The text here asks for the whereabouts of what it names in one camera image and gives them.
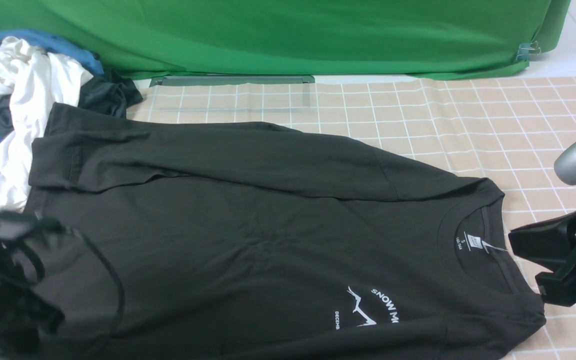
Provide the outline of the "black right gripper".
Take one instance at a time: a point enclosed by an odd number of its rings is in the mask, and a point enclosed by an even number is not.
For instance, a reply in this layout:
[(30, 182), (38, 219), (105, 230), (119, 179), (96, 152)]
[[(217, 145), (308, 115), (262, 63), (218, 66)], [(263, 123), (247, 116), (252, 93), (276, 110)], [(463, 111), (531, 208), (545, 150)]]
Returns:
[(544, 303), (576, 305), (576, 211), (515, 228), (509, 241), (514, 255), (547, 269), (535, 276)]

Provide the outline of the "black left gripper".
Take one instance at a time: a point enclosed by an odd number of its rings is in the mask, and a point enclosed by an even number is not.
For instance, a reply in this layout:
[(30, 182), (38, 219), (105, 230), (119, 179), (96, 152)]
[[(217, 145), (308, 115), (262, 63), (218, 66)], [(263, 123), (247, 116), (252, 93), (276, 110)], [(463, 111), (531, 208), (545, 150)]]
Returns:
[(34, 291), (46, 270), (28, 242), (0, 242), (0, 360), (35, 354), (40, 333), (56, 333), (66, 319)]

